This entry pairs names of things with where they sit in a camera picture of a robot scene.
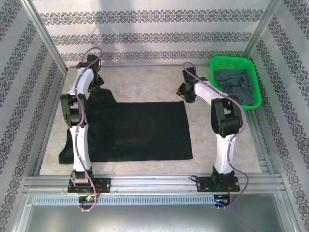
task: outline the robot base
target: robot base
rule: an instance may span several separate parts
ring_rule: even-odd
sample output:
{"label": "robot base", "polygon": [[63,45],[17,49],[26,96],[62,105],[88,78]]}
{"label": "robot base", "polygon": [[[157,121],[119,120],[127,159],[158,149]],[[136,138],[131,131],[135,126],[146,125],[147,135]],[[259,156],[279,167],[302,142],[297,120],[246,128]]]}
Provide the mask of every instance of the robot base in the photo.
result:
{"label": "robot base", "polygon": [[[96,191],[100,193],[110,193],[111,189],[111,179],[110,178],[94,178],[94,184],[96,186]],[[78,184],[74,186],[72,180],[69,181],[68,193],[93,193],[93,188],[90,184]]]}
{"label": "robot base", "polygon": [[194,181],[197,183],[197,192],[227,192],[229,187],[231,192],[239,192],[238,178],[234,175],[234,171],[219,174],[213,167],[211,176],[195,176]]}

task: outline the aluminum frame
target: aluminum frame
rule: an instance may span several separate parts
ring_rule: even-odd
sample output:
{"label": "aluminum frame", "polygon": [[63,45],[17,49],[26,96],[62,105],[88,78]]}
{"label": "aluminum frame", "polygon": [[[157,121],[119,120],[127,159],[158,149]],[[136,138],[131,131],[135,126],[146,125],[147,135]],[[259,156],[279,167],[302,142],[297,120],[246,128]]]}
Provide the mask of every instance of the aluminum frame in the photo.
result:
{"label": "aluminum frame", "polygon": [[281,0],[270,0],[267,8],[265,9],[261,20],[259,21],[257,27],[254,30],[253,35],[251,36],[245,50],[242,53],[242,57],[249,58],[250,54],[254,50],[258,40],[261,38],[265,28],[267,27],[268,22],[271,17],[274,15],[276,9],[278,8]]}
{"label": "aluminum frame", "polygon": [[[211,197],[222,193],[197,193],[195,182],[191,175],[106,175],[112,179],[111,192],[102,194],[102,197]],[[26,229],[31,208],[37,197],[67,198],[70,175],[41,175],[28,177],[22,193],[12,232],[23,232]],[[295,219],[291,203],[280,174],[249,174],[250,183],[244,194],[271,193],[274,194],[282,223],[287,232],[298,232],[299,227]],[[240,188],[244,187],[245,177],[239,176]]]}

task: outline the patterned wallpaper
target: patterned wallpaper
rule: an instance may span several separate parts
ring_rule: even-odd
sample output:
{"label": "patterned wallpaper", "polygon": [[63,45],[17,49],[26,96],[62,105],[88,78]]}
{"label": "patterned wallpaper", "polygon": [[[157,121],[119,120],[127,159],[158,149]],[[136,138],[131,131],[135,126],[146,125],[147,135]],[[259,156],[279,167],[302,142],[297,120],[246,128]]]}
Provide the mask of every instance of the patterned wallpaper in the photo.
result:
{"label": "patterned wallpaper", "polygon": [[208,64],[239,56],[269,0],[33,0],[67,66],[102,48],[103,65]]}
{"label": "patterned wallpaper", "polygon": [[62,73],[18,0],[0,3],[0,231],[33,173]]}
{"label": "patterned wallpaper", "polygon": [[301,231],[309,231],[309,1],[279,5],[252,52],[262,93],[263,139]]}

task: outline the black cloth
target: black cloth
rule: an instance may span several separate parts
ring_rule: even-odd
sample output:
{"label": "black cloth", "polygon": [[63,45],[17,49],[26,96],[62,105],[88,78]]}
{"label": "black cloth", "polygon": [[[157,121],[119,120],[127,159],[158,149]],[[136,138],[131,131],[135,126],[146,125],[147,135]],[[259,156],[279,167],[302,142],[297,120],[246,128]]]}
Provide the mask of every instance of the black cloth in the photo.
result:
{"label": "black cloth", "polygon": [[223,92],[236,95],[241,105],[252,105],[255,101],[254,84],[247,69],[236,71],[232,69],[221,69],[213,72]]}
{"label": "black cloth", "polygon": [[[90,94],[86,113],[91,162],[192,159],[184,103],[116,103],[112,93]],[[73,163],[73,142],[59,154],[60,164]]]}

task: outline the gray metal floor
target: gray metal floor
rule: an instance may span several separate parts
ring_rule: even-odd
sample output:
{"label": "gray metal floor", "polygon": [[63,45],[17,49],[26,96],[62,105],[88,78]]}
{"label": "gray metal floor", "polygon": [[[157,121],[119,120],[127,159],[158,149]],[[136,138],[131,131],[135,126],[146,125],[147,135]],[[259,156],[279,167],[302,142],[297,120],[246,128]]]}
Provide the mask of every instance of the gray metal floor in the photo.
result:
{"label": "gray metal floor", "polygon": [[98,205],[81,212],[76,205],[34,205],[28,232],[281,232],[273,194],[246,194],[231,208],[213,205]]}

